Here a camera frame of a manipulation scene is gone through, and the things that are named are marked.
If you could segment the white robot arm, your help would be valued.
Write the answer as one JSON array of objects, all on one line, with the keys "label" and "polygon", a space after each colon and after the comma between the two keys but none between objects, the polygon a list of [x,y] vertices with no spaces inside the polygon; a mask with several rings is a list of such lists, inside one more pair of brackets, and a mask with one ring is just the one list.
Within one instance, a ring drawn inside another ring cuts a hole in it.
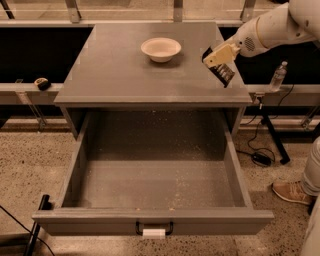
[{"label": "white robot arm", "polygon": [[244,23],[223,43],[202,55],[208,67],[254,57],[281,45],[320,40],[320,0],[289,0]]}]

